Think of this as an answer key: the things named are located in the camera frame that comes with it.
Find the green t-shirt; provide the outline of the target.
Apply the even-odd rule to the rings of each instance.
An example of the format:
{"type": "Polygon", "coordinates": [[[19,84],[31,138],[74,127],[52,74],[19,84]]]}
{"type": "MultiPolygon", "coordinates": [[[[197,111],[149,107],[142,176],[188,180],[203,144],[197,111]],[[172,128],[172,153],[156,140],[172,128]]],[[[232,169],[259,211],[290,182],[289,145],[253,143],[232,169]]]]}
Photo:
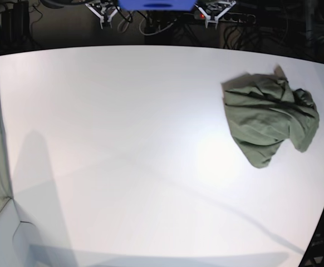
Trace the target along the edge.
{"type": "Polygon", "coordinates": [[[310,92],[292,89],[281,68],[272,74],[245,73],[222,83],[230,134],[249,163],[269,165],[285,140],[305,152],[320,124],[310,92]]]}

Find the black power strip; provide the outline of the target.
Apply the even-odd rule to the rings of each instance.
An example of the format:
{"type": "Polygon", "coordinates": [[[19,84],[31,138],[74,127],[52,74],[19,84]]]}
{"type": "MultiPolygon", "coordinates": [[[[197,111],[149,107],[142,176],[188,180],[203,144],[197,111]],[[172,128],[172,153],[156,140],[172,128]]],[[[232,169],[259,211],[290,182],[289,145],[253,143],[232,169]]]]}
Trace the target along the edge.
{"type": "Polygon", "coordinates": [[[255,24],[257,20],[256,16],[253,14],[235,13],[235,12],[227,12],[219,18],[217,18],[218,14],[213,16],[209,15],[210,18],[208,18],[204,13],[197,10],[193,13],[193,16],[196,20],[204,21],[206,27],[208,27],[209,25],[216,26],[219,22],[255,24]]]}

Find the blue plastic bin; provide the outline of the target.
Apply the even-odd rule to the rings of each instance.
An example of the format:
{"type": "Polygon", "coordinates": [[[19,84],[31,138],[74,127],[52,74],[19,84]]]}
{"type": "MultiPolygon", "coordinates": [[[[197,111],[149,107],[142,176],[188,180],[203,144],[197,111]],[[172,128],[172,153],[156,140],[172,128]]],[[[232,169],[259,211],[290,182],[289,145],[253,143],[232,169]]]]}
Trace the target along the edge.
{"type": "Polygon", "coordinates": [[[118,3],[128,11],[189,11],[196,0],[120,0],[118,3]]]}

